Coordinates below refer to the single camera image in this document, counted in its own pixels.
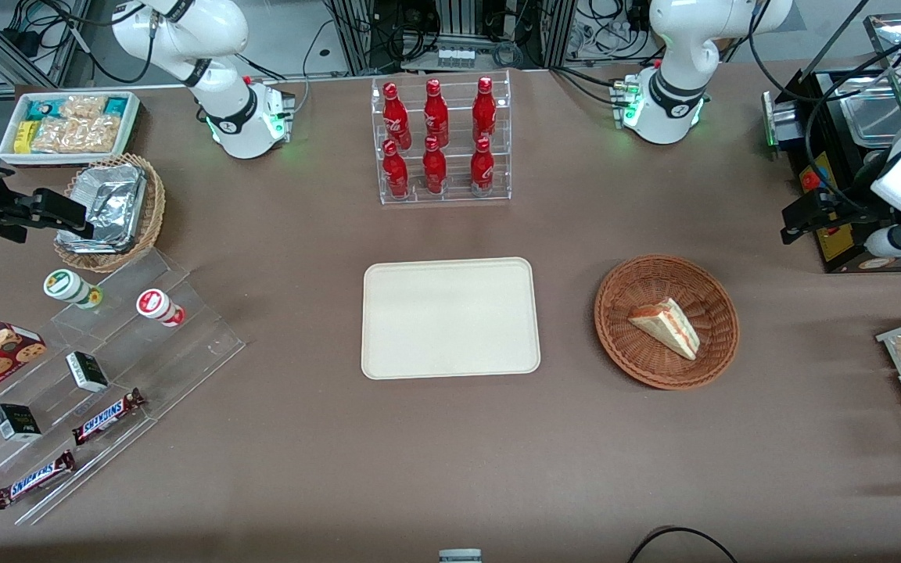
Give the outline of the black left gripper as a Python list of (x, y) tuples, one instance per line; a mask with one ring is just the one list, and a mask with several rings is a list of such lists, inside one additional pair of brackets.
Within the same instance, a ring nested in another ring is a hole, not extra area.
[(868, 224), (877, 228), (891, 227), (895, 213), (889, 203), (875, 195), (871, 185), (881, 175), (891, 149), (874, 149), (857, 153), (854, 160), (840, 156), (832, 164), (837, 188), (852, 203), (841, 203), (828, 190), (808, 190), (799, 197), (799, 206), (787, 206), (781, 210), (783, 228), (781, 242), (791, 245), (816, 229), (826, 228), (833, 220), (838, 207), (838, 218), (833, 229), (847, 224)]

